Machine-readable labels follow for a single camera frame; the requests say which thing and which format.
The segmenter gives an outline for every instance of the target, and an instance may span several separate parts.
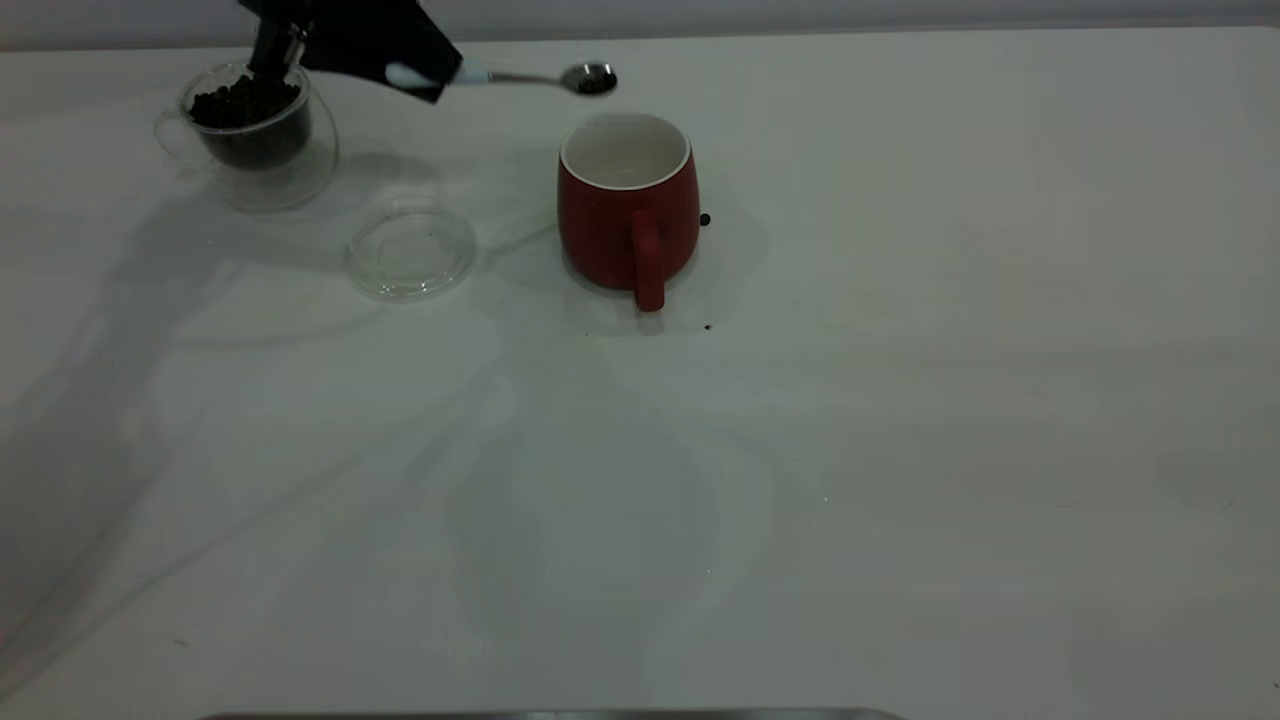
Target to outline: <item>white tabletop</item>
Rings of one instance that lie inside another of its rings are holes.
[[[0,56],[0,717],[1280,712],[1280,35],[465,51],[622,85],[317,77],[340,177],[257,219],[150,128],[243,51]],[[558,247],[602,109],[696,149],[657,318]],[[481,254],[388,306],[402,195]]]

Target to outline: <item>spoon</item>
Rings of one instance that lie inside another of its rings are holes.
[[[387,82],[401,90],[424,90],[439,85],[433,79],[422,77],[404,63],[387,65]],[[575,95],[607,95],[618,86],[618,76],[614,74],[613,68],[608,63],[577,63],[566,68],[559,78],[522,73],[490,73],[488,70],[472,70],[466,65],[458,68],[458,73],[453,76],[453,85],[488,85],[495,82],[553,85],[563,87]]]

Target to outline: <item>spoon handle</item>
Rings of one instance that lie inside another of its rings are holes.
[[[489,82],[503,82],[508,85],[554,85],[559,87],[559,81],[543,76],[527,76],[524,73],[489,73]]]

